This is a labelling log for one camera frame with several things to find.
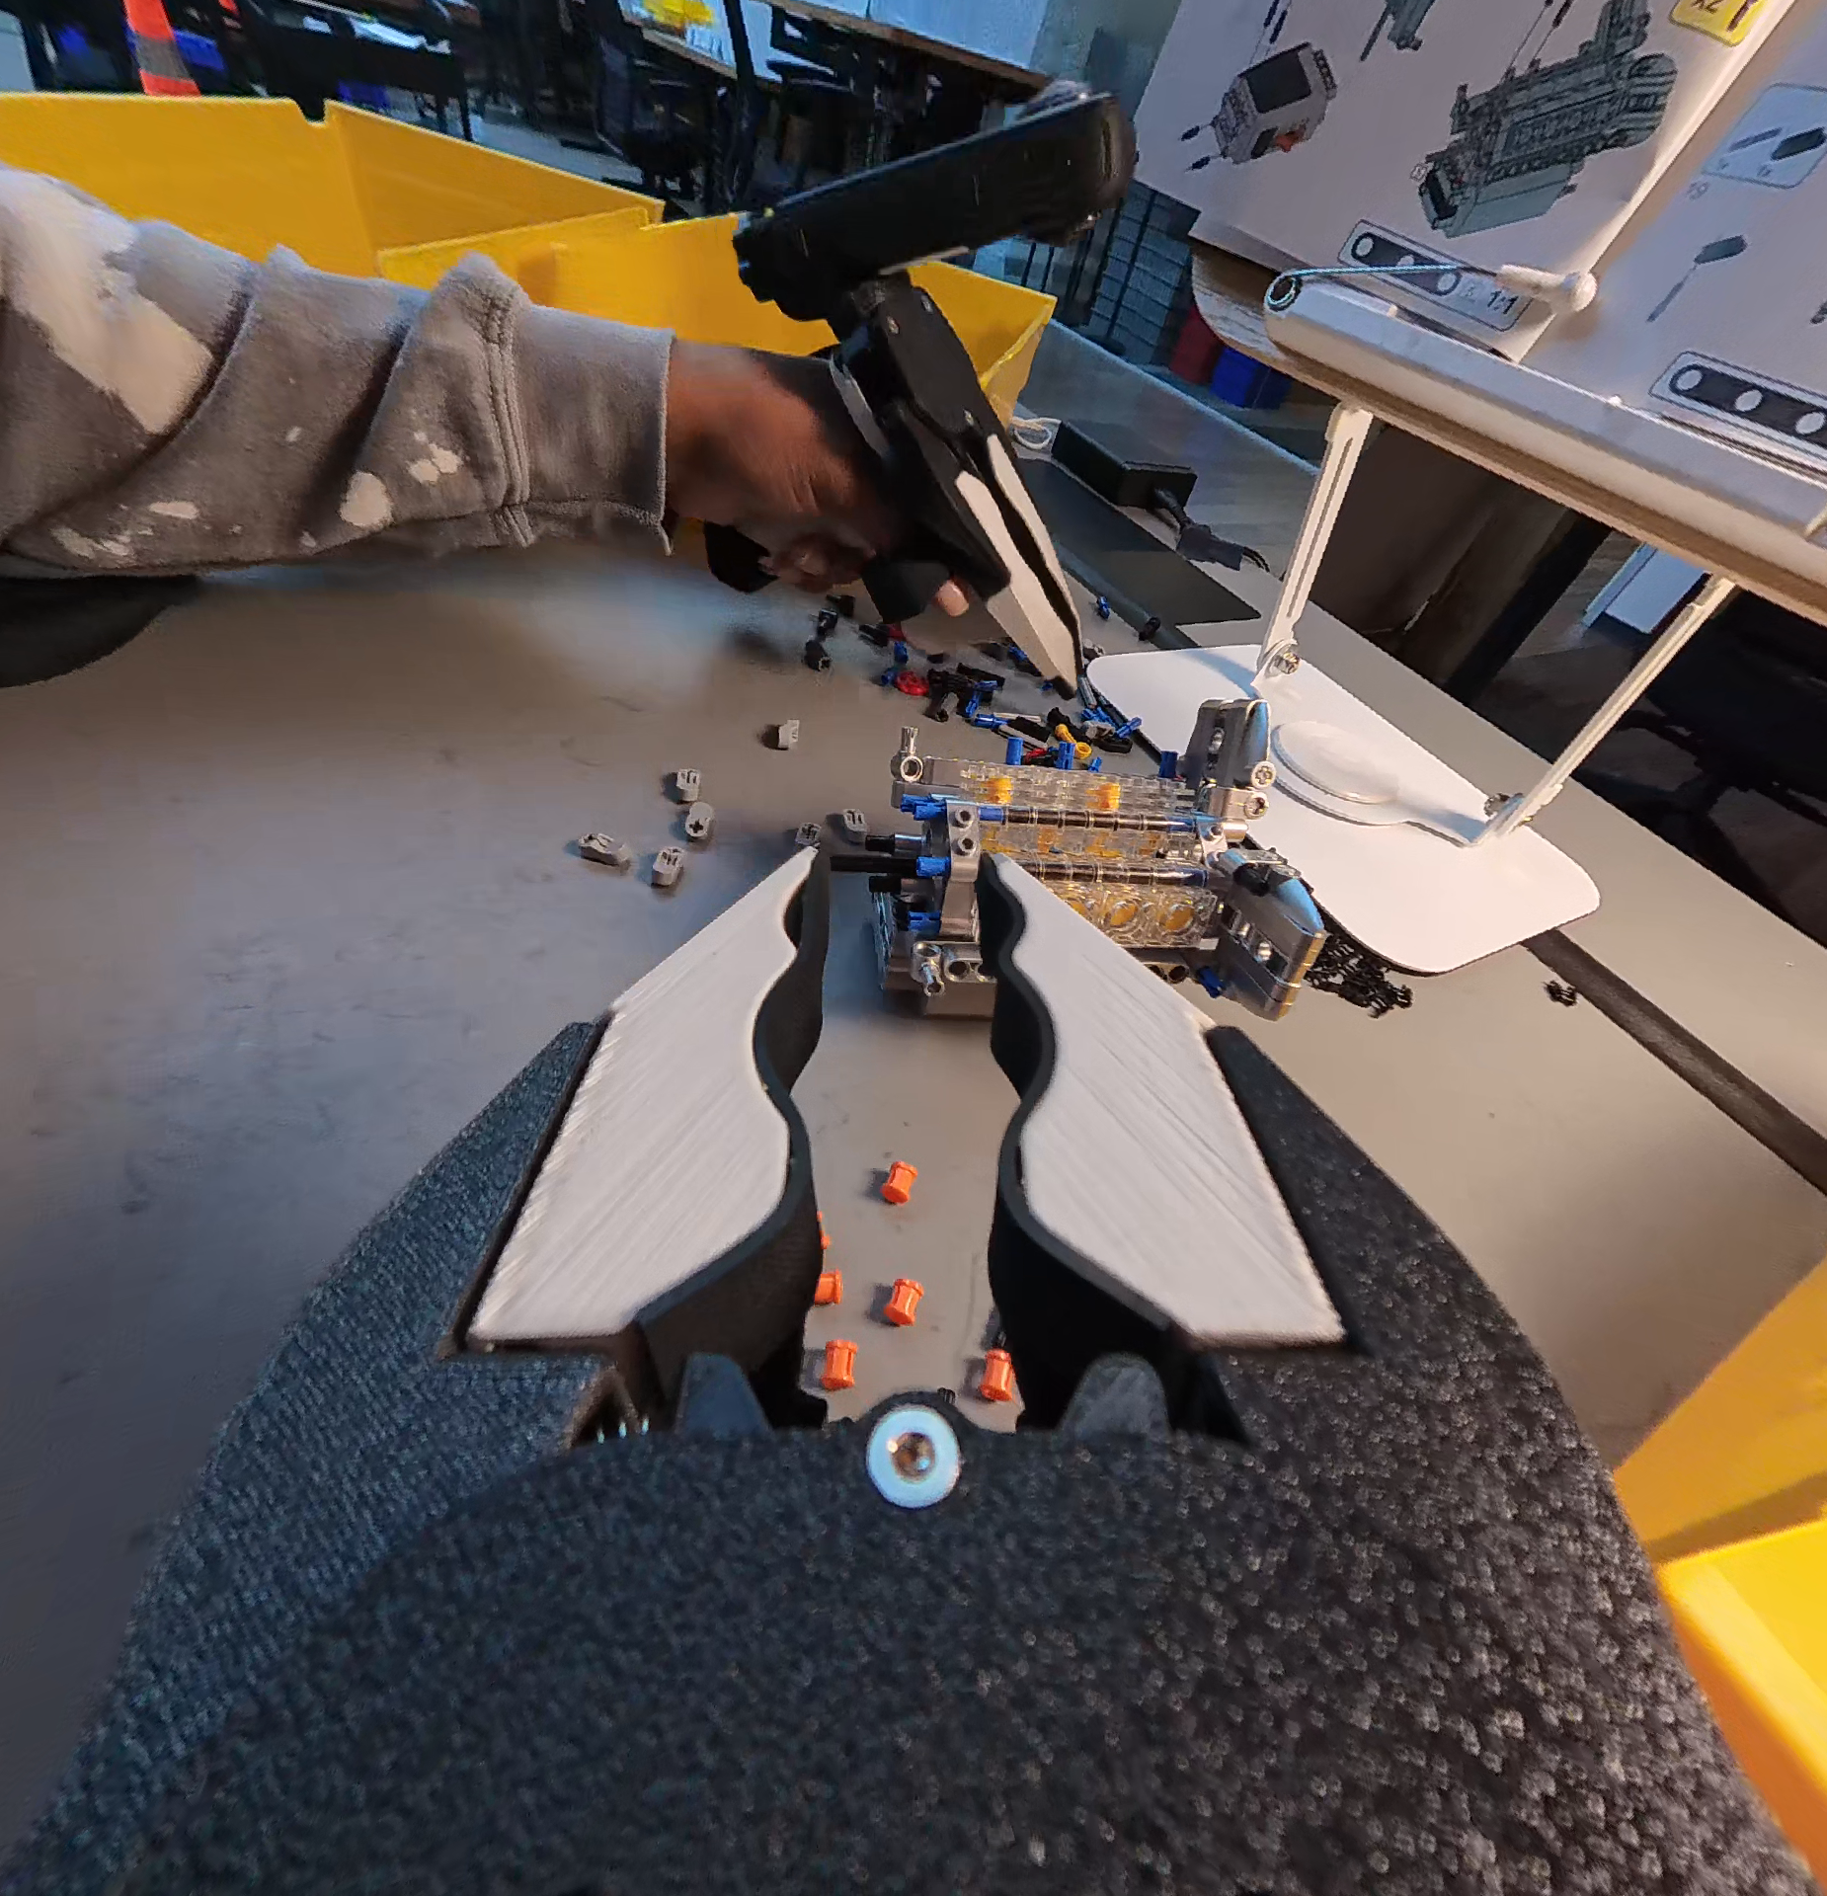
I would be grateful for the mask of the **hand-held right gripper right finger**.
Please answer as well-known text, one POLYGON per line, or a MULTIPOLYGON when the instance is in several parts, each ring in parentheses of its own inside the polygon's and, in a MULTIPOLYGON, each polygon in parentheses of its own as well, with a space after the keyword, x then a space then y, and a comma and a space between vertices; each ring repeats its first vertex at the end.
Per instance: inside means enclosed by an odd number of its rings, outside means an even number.
POLYGON ((1153 1430, 1233 1430, 1233 1370, 1347 1368, 1337 1292, 1229 1070, 1233 1033, 1007 856, 982 866, 991 1053, 1016 1094, 987 1280, 1021 1430, 1115 1370, 1153 1430))

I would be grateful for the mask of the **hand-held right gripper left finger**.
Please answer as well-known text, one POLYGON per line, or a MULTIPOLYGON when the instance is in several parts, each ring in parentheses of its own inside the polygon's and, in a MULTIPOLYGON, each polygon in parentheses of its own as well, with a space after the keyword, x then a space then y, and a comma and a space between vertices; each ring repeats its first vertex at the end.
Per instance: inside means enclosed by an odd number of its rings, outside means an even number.
POLYGON ((831 860, 795 853, 596 1023, 457 1317, 457 1348, 613 1368, 639 1423, 728 1362, 821 1426, 804 1333, 821 1217, 798 1081, 821 1040, 831 860))

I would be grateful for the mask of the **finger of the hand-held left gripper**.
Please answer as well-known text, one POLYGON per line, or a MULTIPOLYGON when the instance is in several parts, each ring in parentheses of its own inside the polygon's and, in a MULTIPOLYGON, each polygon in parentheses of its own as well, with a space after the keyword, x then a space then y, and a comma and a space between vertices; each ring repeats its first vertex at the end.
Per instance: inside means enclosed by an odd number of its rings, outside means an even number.
POLYGON ((1081 613, 1062 561, 1024 489, 1010 445, 982 445, 948 473, 961 541, 973 547, 973 590, 1000 634, 1021 651, 1055 694, 1081 694, 1086 655, 1081 613))
POLYGON ((948 473, 962 460, 978 461, 982 445, 1010 445, 1010 433, 997 408, 961 408, 953 418, 953 430, 926 422, 918 408, 870 408, 865 418, 884 487, 901 513, 901 541, 870 561, 865 588, 880 620, 894 626, 937 609, 944 586, 958 586, 973 607, 987 613, 973 590, 975 561, 952 513, 948 473))

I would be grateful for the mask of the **cluster of orange bushes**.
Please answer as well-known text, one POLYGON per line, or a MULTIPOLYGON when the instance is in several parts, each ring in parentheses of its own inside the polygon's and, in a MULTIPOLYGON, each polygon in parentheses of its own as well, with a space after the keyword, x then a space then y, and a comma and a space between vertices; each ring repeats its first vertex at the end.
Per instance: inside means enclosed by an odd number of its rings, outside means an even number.
POLYGON ((1016 1362, 962 1211, 943 1172, 893 1153, 818 1214, 804 1391, 835 1418, 932 1391, 978 1426, 1016 1426, 1016 1362))

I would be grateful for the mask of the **toy brick engine model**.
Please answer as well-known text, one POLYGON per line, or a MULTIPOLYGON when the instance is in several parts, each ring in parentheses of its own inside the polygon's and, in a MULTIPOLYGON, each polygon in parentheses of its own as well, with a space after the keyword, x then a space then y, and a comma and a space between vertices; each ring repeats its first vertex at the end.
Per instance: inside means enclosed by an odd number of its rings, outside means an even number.
POLYGON ((905 725, 893 785, 901 831, 844 812, 835 838, 804 824, 798 843, 815 843, 831 874, 867 879, 880 984, 926 1017, 993 1013, 985 860, 1024 867, 1150 975, 1262 1019, 1284 1019, 1324 945, 1347 935, 1300 870, 1258 843, 1278 792, 1258 699, 1208 699, 1153 777, 937 757, 905 725))

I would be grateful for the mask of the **person's left forearm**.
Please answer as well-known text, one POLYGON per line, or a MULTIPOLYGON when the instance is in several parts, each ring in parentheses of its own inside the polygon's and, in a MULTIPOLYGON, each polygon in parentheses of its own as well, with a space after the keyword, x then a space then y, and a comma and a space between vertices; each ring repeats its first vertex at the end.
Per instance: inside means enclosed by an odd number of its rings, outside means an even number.
POLYGON ((241 259, 0 162, 0 569, 668 550, 672 332, 241 259))

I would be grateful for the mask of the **grey desk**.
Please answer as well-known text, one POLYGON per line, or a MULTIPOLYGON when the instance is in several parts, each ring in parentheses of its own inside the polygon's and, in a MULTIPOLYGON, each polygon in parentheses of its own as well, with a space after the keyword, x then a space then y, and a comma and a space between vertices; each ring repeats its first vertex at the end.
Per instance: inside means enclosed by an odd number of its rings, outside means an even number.
MULTIPOLYGON (((207 586, 0 694, 0 1866, 144 1568, 305 1296, 556 1031, 786 856, 884 823, 893 699, 811 607, 686 557, 538 547, 207 586), (799 719, 798 752, 763 725, 799 719), (660 894, 588 866, 717 835, 660 894)), ((1013 1091, 985 1023, 886 1002, 837 882, 804 1077, 821 1211, 897 1153, 985 1239, 1013 1091)), ((1496 1287, 1611 1463, 1827 1257, 1827 1198, 1530 952, 1258 1047, 1496 1287)))

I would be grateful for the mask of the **person's left hand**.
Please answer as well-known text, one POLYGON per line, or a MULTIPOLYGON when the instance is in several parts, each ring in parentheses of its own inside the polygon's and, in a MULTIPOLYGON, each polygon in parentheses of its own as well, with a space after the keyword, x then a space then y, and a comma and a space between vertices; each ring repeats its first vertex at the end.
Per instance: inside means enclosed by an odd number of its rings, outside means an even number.
POLYGON ((776 583, 815 593, 912 533, 826 359, 690 339, 666 387, 666 524, 681 521, 761 541, 776 583))

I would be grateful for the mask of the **pile of coloured brick parts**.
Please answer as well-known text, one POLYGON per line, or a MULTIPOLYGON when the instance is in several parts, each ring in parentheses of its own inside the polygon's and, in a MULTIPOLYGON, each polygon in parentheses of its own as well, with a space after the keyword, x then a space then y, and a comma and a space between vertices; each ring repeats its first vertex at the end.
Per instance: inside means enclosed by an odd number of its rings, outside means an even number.
POLYGON ((811 607, 804 668, 893 699, 918 733, 982 733, 1010 763, 1097 774, 1125 757, 1153 757, 1140 719, 1103 694, 1055 699, 1016 644, 993 636, 969 651, 921 651, 901 626, 865 615, 851 593, 811 607))

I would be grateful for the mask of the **black power adapter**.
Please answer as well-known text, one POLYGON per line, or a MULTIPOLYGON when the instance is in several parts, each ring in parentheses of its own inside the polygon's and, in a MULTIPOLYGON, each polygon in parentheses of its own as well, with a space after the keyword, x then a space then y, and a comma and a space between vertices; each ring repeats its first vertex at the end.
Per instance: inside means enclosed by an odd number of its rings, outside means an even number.
POLYGON ((1186 513, 1197 487, 1191 466, 1150 460, 1124 433, 1086 422, 1062 418, 1049 455, 1073 481, 1124 510, 1186 513))

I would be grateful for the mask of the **pile of black pins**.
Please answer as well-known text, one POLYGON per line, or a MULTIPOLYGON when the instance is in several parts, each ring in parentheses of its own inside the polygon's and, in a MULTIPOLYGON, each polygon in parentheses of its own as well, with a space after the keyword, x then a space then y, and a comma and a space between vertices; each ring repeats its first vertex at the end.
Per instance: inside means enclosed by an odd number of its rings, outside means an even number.
POLYGON ((1306 984, 1332 995, 1347 1008, 1385 1019, 1390 1013, 1416 1008, 1416 991, 1400 981, 1374 954, 1362 952, 1347 935, 1329 938, 1307 969, 1306 984))

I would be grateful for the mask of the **large yellow plastic bin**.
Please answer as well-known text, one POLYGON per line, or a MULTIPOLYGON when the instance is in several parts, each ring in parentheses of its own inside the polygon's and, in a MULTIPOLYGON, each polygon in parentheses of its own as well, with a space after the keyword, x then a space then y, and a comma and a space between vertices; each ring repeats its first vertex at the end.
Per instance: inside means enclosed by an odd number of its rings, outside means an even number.
MULTIPOLYGON (((795 358, 835 346, 826 319, 792 319, 743 287, 728 214, 652 225, 646 211, 609 209, 383 248, 378 270, 393 283, 431 288, 471 252, 485 257, 534 303, 569 313, 795 358)), ((1053 297, 961 264, 918 264, 912 276, 953 322, 985 393, 1010 422, 1055 313, 1053 297)))

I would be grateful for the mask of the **black office chair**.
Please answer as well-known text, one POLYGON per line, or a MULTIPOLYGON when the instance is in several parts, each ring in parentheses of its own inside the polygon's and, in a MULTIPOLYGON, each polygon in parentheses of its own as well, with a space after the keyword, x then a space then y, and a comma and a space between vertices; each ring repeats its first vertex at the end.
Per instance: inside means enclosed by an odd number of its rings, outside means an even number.
POLYGON ((786 73, 753 47, 743 4, 714 4, 728 36, 708 52, 654 29, 646 4, 534 4, 538 101, 591 152, 619 158, 639 187, 704 214, 761 187, 761 145, 778 120, 786 73))

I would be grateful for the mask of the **white book stand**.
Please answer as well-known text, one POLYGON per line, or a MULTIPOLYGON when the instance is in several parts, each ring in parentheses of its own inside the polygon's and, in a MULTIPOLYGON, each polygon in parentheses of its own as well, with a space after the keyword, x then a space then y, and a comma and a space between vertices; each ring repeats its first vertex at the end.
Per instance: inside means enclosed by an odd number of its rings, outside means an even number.
POLYGON ((1329 449, 1258 646, 1115 653, 1095 683, 1174 752, 1211 699, 1275 724, 1280 789, 1247 819, 1317 905, 1385 962, 1442 975, 1592 915, 1587 870, 1531 831, 1735 590, 1827 628, 1827 393, 1680 350, 1641 399, 1511 364, 1380 299, 1360 270, 1289 270, 1262 327, 1284 366, 1336 393, 1329 449), (1492 798, 1300 653, 1298 631, 1369 425, 1388 422, 1700 569, 1687 604, 1517 795, 1492 798))

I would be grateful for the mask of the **building instruction booklet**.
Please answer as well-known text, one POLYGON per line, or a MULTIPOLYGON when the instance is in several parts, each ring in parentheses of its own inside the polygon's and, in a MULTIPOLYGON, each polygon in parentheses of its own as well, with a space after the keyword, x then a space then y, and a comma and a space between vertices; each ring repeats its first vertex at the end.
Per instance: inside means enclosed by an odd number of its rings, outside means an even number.
POLYGON ((1827 4, 1180 4, 1136 134, 1317 382, 1827 476, 1827 4))

